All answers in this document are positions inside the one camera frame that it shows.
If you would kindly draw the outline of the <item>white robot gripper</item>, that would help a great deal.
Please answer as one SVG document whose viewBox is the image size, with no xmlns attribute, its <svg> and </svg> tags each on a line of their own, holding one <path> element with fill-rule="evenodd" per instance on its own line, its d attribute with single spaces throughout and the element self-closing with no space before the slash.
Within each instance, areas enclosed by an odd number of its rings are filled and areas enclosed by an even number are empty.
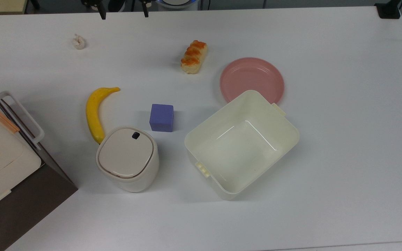
<svg viewBox="0 0 402 251">
<path fill-rule="evenodd" d="M 148 8 L 152 6 L 153 0 L 140 0 L 143 13 L 145 17 L 149 16 Z M 81 0 L 81 4 L 85 7 L 91 8 L 99 12 L 102 20 L 106 19 L 106 9 L 102 0 Z M 109 12 L 123 12 L 125 9 L 126 0 L 109 0 L 108 10 Z"/>
</svg>

